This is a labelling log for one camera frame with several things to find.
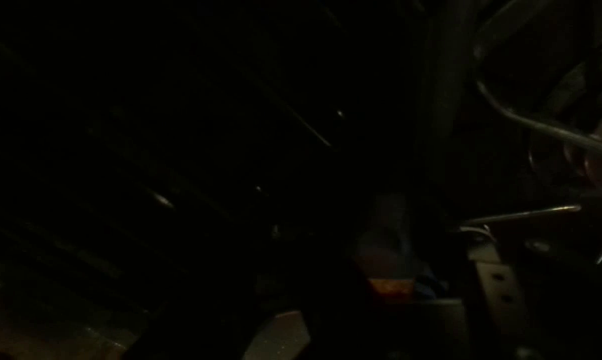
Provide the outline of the small orange object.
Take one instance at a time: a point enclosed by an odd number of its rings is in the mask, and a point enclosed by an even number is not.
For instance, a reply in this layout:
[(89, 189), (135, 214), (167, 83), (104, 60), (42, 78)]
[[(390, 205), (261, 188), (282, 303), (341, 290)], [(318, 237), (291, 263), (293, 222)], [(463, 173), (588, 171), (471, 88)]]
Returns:
[(388, 302), (408, 303), (415, 296), (413, 278), (368, 278), (368, 282)]

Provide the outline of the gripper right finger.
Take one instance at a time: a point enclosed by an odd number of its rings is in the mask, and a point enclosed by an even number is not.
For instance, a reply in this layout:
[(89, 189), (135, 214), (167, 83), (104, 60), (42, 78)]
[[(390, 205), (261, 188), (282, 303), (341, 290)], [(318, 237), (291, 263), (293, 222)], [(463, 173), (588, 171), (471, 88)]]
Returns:
[(602, 360), (602, 248), (525, 240), (473, 248), (466, 299), (481, 360)]

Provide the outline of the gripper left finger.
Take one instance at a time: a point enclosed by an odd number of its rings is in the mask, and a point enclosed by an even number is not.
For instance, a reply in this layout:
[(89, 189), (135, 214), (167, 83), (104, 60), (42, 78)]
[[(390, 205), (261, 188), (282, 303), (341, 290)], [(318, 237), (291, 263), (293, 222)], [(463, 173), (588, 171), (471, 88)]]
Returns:
[(328, 323), (291, 309), (274, 314), (258, 328), (241, 360), (326, 360), (331, 346)]

